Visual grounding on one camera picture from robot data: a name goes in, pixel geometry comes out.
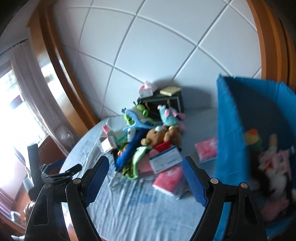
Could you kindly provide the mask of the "pink white sanitary pad pack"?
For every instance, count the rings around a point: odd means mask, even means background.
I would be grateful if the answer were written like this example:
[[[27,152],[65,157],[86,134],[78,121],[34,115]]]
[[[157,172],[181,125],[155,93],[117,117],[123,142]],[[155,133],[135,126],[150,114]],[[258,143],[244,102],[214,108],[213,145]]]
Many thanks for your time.
[[[107,137],[101,142],[101,150],[103,153],[107,153],[115,149],[117,149],[117,144],[113,136]]]

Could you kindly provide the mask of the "small pink tissue packet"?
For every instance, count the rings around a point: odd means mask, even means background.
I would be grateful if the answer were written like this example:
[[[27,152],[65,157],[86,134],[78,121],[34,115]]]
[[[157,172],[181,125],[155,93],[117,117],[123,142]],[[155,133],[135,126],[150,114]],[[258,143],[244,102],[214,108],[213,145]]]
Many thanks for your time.
[[[105,124],[102,127],[102,130],[106,136],[113,136],[113,137],[115,136],[114,131],[112,130],[112,128],[108,124]]]

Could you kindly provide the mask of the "dark blue fuzzy item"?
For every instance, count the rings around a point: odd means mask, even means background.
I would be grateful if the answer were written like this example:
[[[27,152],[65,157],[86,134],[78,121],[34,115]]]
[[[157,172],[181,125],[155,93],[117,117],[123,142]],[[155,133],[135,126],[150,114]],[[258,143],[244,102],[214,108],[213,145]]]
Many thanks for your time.
[[[146,137],[148,129],[140,128],[136,131],[134,138],[127,144],[126,149],[118,155],[115,160],[116,171],[121,171],[128,160],[133,157],[136,149],[141,146],[141,140]]]

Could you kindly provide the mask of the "pink tissue pack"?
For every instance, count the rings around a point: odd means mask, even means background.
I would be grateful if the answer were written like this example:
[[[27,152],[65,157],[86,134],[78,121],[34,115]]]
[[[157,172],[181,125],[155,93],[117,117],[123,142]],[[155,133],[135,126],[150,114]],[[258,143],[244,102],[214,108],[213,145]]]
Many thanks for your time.
[[[213,160],[217,157],[217,138],[196,143],[195,148],[201,163]]]
[[[174,166],[158,175],[152,186],[169,196],[180,197],[184,189],[184,173],[181,166]]]

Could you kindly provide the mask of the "green cloth plush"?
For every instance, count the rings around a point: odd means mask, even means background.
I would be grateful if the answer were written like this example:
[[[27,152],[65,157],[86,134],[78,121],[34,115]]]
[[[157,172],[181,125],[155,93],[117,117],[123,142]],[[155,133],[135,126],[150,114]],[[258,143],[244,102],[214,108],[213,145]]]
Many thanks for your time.
[[[130,180],[138,178],[140,173],[151,172],[152,167],[149,162],[150,146],[138,147],[133,157],[125,164],[122,175]]]

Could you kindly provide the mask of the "yellow duck plush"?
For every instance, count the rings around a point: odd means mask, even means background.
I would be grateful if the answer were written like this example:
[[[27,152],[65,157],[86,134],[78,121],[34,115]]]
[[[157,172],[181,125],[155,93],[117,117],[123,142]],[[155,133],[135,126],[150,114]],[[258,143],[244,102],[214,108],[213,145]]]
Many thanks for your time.
[[[255,128],[252,128],[248,130],[244,134],[244,138],[246,141],[247,146],[256,152],[262,151],[262,138],[260,137],[258,130]]]

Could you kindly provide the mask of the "can in bin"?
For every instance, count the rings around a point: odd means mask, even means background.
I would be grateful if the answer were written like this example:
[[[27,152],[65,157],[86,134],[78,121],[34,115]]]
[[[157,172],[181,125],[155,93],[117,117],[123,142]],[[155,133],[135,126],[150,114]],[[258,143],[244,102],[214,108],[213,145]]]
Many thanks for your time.
[[[269,148],[278,148],[278,137],[275,133],[269,136]]]

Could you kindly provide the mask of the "white lotion bottle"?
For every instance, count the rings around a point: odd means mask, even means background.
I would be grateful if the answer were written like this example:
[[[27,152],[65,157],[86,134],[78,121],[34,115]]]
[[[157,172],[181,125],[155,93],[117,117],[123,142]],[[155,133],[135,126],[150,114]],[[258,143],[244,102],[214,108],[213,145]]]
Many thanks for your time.
[[[131,142],[135,137],[136,129],[135,128],[128,128],[127,129],[127,142]]]

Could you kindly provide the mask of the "light blue plastic hanger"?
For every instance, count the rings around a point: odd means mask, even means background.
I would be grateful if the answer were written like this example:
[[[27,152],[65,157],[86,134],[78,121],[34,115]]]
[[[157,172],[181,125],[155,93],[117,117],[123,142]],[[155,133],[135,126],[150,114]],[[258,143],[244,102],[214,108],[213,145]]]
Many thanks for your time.
[[[132,125],[126,126],[122,129],[122,131],[125,133],[127,133],[129,128],[145,128],[148,130],[155,128],[155,126],[153,126],[149,121],[146,121],[145,123],[143,123],[142,120],[137,116],[137,114],[131,109],[126,109],[125,114],[131,117],[132,120],[134,121]]]

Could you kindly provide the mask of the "blue plastic storage bin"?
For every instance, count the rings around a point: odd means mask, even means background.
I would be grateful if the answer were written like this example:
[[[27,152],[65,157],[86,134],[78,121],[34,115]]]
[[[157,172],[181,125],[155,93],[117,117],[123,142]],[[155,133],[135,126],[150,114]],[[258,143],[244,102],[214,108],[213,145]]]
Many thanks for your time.
[[[284,83],[220,76],[216,177],[248,183],[268,237],[295,228],[295,93]]]

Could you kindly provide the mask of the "green frog plush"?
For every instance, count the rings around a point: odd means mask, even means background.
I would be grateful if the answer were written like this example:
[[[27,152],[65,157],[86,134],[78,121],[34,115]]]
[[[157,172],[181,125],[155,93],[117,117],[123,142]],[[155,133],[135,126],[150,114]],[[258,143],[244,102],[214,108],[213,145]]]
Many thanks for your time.
[[[137,117],[141,120],[141,122],[145,123],[146,121],[149,121],[151,124],[154,123],[154,121],[149,118],[149,111],[146,109],[146,107],[142,104],[135,104],[130,110],[137,115]],[[124,114],[125,121],[127,122],[127,125],[131,126],[134,124],[133,118],[131,118],[128,114],[125,113],[126,108],[123,108],[121,112]]]

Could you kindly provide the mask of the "brown bear plush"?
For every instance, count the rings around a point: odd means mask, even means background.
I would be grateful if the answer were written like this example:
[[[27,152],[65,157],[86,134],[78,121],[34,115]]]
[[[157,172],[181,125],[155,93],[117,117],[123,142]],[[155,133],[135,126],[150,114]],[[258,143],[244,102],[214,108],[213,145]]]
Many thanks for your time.
[[[179,146],[181,144],[181,132],[178,126],[170,126],[166,129],[163,126],[157,126],[148,131],[145,138],[141,140],[142,146],[156,147],[165,142],[171,145]]]

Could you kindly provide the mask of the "black box on bed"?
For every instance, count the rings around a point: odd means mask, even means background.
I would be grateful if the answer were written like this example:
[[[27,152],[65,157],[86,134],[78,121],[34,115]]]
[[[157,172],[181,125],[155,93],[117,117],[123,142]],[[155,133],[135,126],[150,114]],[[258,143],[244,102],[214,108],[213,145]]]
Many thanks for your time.
[[[175,93],[172,96],[162,95],[159,91],[156,91],[153,96],[146,98],[139,97],[137,99],[137,103],[146,107],[151,118],[158,119],[160,118],[158,106],[167,104],[168,100],[170,101],[171,107],[176,109],[179,113],[184,112],[184,102],[181,91]]]

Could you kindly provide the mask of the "small tissue box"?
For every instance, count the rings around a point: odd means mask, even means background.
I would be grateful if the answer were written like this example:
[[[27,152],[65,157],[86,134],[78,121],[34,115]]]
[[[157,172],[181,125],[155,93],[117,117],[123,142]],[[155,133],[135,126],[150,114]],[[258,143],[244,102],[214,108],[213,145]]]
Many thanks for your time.
[[[147,97],[151,97],[154,95],[154,92],[158,89],[158,87],[149,82],[146,81],[144,83],[144,85],[139,89],[138,93],[139,93],[139,97],[140,98],[147,98]]]

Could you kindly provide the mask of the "yellow sticky note pad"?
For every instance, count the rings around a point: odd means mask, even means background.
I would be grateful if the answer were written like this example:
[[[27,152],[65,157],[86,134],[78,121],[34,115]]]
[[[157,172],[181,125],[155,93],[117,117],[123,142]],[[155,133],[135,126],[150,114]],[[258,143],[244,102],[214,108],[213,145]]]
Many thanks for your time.
[[[178,86],[168,86],[166,88],[163,88],[159,91],[160,94],[165,95],[165,96],[173,96],[174,94],[181,92],[182,89]]]

